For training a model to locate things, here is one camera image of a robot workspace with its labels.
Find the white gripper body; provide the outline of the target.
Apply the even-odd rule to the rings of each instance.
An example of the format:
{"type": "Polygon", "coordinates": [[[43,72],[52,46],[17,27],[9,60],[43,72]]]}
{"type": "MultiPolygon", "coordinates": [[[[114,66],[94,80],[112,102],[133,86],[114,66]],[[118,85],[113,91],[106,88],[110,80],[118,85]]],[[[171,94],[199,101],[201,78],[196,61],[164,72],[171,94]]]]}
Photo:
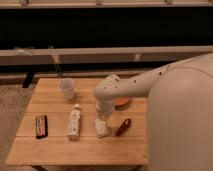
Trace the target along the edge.
{"type": "Polygon", "coordinates": [[[100,118],[108,118],[115,110],[114,101],[97,100],[96,110],[100,118]]]}

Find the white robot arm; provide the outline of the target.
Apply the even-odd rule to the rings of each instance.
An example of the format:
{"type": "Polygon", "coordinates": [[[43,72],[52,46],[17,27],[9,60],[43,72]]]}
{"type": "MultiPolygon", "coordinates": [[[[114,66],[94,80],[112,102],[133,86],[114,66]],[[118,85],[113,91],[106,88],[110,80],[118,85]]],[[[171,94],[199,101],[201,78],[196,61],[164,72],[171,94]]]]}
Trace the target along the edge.
{"type": "Polygon", "coordinates": [[[149,171],[213,171],[213,53],[126,80],[110,75],[93,94],[102,120],[116,98],[147,99],[149,171]]]}

